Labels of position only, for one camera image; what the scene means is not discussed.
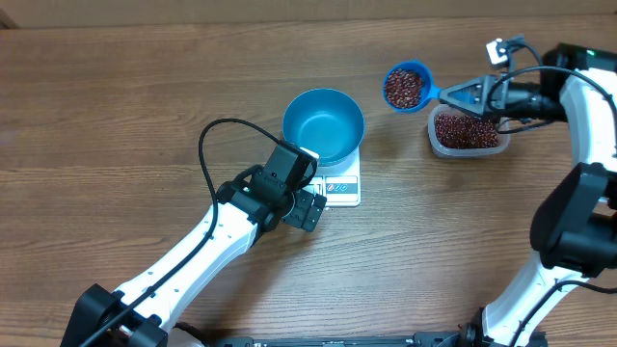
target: clear plastic container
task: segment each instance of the clear plastic container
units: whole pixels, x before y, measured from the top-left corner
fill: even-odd
[[[463,116],[464,114],[461,111],[444,104],[438,105],[431,112],[431,116],[428,118],[428,138],[431,141],[433,152],[441,158],[475,158],[498,154],[503,152],[508,147],[508,144],[510,144],[510,134],[497,134],[497,142],[499,143],[499,146],[497,147],[474,149],[448,148],[437,140],[437,134],[435,133],[435,117],[439,114],[459,116]],[[501,129],[503,130],[508,130],[509,128],[510,127],[507,122],[501,126]]]

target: red beans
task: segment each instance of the red beans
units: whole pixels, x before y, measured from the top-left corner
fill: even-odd
[[[448,148],[471,149],[499,146],[493,124],[469,116],[437,115],[435,132],[439,142]]]
[[[384,92],[392,106],[409,109],[420,103],[422,87],[424,81],[417,73],[399,68],[388,76]]]

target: robotic arm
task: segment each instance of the robotic arm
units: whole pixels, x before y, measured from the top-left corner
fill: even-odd
[[[313,231],[326,198],[302,188],[311,179],[307,170],[314,173],[316,169],[316,156],[308,150],[279,142],[265,167],[254,166],[224,183],[216,194],[218,216],[209,240],[147,299],[131,309],[119,324],[110,327],[96,345],[167,346],[168,334],[182,311],[223,267],[246,252],[263,232],[274,229],[281,220],[293,227]],[[203,240],[210,229],[213,213],[214,208],[210,207],[193,231],[171,251],[113,293],[98,284],[88,289],[75,304],[61,346],[82,345],[170,273]],[[175,346],[201,346],[189,334],[176,331],[170,336],[175,339]]]
[[[509,67],[508,46],[520,48],[521,40],[487,44],[492,66]],[[575,70],[608,94],[617,94],[615,54],[562,43],[543,63]],[[499,85],[487,75],[440,95],[441,102],[483,120],[566,121],[574,164],[535,214],[529,260],[501,296],[462,329],[458,346],[534,346],[530,337],[536,326],[577,287],[568,283],[587,282],[603,269],[617,267],[615,219],[594,213],[598,201],[617,208],[614,101],[580,77],[549,68],[535,68],[541,70],[540,85],[509,79]]]

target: plastic container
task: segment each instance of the plastic container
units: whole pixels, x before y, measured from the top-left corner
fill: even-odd
[[[393,73],[394,71],[400,68],[406,71],[414,71],[424,81],[424,87],[422,87],[422,91],[420,92],[420,102],[417,104],[416,107],[412,107],[408,109],[401,109],[389,103],[388,98],[386,97],[385,86],[386,86],[386,83],[388,82],[388,77],[390,76],[391,73]],[[440,95],[440,89],[433,82],[433,75],[431,74],[431,70],[425,64],[421,63],[419,60],[412,60],[409,62],[403,62],[403,63],[397,64],[388,72],[388,74],[384,78],[384,84],[382,85],[382,95],[384,96],[384,100],[386,101],[388,106],[393,108],[394,111],[412,113],[412,112],[417,112],[423,109],[424,107],[426,107],[426,105],[428,105],[431,99],[438,98]]]
[[[493,155],[503,152],[510,144],[510,134],[497,134],[497,142],[499,146],[492,148],[474,148],[474,149],[455,149],[448,148],[442,145],[437,140],[437,134],[435,133],[435,117],[439,114],[449,114],[464,116],[461,111],[452,108],[448,105],[438,105],[431,112],[431,116],[428,118],[428,138],[431,141],[431,147],[435,155],[441,158],[475,158],[483,157],[487,155]],[[506,122],[501,126],[501,129],[508,130],[510,127]]]

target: black wire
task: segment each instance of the black wire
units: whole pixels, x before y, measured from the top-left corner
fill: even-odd
[[[144,292],[144,294],[142,294],[139,298],[135,299],[135,301],[133,301],[130,305],[125,307],[116,317],[111,319],[109,322],[107,322],[107,324],[105,324],[98,331],[96,331],[94,334],[88,337],[88,339],[84,341],[84,343],[82,343],[81,346],[85,347],[85,346],[92,345],[103,334],[105,334],[107,330],[118,325],[121,322],[121,319],[124,318],[124,316],[126,316],[126,314],[131,312],[133,308],[135,308],[143,300],[147,299],[150,295],[152,295],[154,291],[156,291],[156,289],[158,289],[161,285],[163,285],[163,283],[165,283],[168,279],[170,279],[178,270],[180,270],[187,262],[189,262],[191,258],[193,258],[193,256],[195,256],[195,254],[197,254],[201,250],[201,248],[203,247],[203,245],[205,245],[205,243],[210,238],[210,236],[212,236],[212,233],[214,232],[214,228],[216,227],[217,219],[219,217],[219,204],[216,199],[216,191],[214,190],[214,184],[212,183],[212,178],[210,178],[208,169],[205,166],[205,159],[203,158],[203,138],[205,138],[205,133],[207,133],[208,130],[210,130],[213,126],[220,124],[220,123],[224,123],[224,122],[236,122],[236,123],[250,126],[251,128],[257,130],[258,132],[270,138],[270,140],[274,141],[275,143],[277,144],[280,143],[279,139],[274,137],[272,134],[270,134],[269,132],[265,131],[259,126],[249,121],[246,121],[246,120],[239,120],[239,119],[214,120],[201,131],[198,152],[199,152],[199,157],[200,157],[201,171],[203,172],[203,177],[205,177],[205,182],[207,183],[208,191],[210,192],[210,197],[212,198],[212,221],[210,222],[210,228],[205,233],[200,243],[197,246],[195,246],[195,248],[190,253],[188,253],[180,262],[178,262],[172,270],[170,270],[167,274],[165,274],[165,276],[163,276],[155,284],[149,286]]]
[[[514,337],[510,341],[510,347],[516,347],[517,340],[523,333],[524,327],[529,324],[529,321],[533,318],[533,316],[542,308],[549,299],[552,294],[554,294],[557,290],[561,290],[561,287],[565,285],[578,285],[585,289],[589,289],[598,293],[603,294],[617,294],[617,288],[602,288],[597,285],[589,284],[587,282],[579,281],[579,280],[564,280],[559,283],[556,283],[548,292],[545,294],[542,299],[536,304],[536,306],[526,315],[524,320],[521,322],[520,326],[517,328],[517,331],[514,334]]]
[[[514,72],[510,72],[506,75],[504,75],[503,77],[501,77],[499,80],[497,80],[493,86],[491,87],[491,89],[489,90],[489,93],[487,94],[486,98],[487,98],[487,103],[486,105],[489,107],[489,109],[491,109],[491,111],[499,113],[500,110],[498,108],[496,108],[495,106],[493,106],[493,104],[491,103],[491,99],[493,98],[493,94],[495,93],[496,89],[501,86],[502,84],[505,83],[505,81],[509,80],[512,77],[518,76],[520,74],[524,74],[527,72],[531,72],[531,71],[538,71],[538,70],[552,70],[552,71],[557,71],[557,72],[562,72],[562,73],[568,73],[570,75],[576,76],[578,78],[580,78],[581,80],[587,82],[589,85],[591,85],[594,89],[596,89],[598,91],[598,93],[600,93],[603,98],[606,100],[606,102],[608,102],[608,107],[610,107],[610,111],[613,114],[613,122],[614,122],[614,130],[615,130],[615,144],[616,144],[616,149],[617,149],[617,106],[615,106],[615,101],[613,100],[613,96],[611,94],[609,94],[604,88],[602,88],[598,83],[596,83],[594,80],[592,80],[591,78],[585,76],[584,74],[578,72],[578,71],[574,71],[574,70],[570,70],[567,68],[563,68],[563,67],[551,67],[551,66],[538,66],[538,67],[525,67],[525,68],[521,68],[519,70],[516,70]]]
[[[540,66],[542,64],[542,56],[540,56],[540,53],[538,53],[538,51],[531,44],[521,40],[512,42],[511,46],[522,46],[524,48],[527,48],[529,52],[533,54],[533,58],[536,60],[538,65]]]
[[[524,126],[519,126],[518,128],[514,128],[514,129],[510,129],[510,130],[499,130],[501,128],[501,126],[506,123],[507,121],[510,121],[510,119],[503,121],[496,129],[497,134],[516,134],[516,133],[520,133],[520,132],[524,132],[524,131],[528,131],[528,130],[533,130],[533,129],[537,129],[539,127],[543,127],[546,125],[550,125],[553,124],[553,120],[543,120],[543,121],[539,121],[537,123],[533,123],[530,125],[524,125]]]

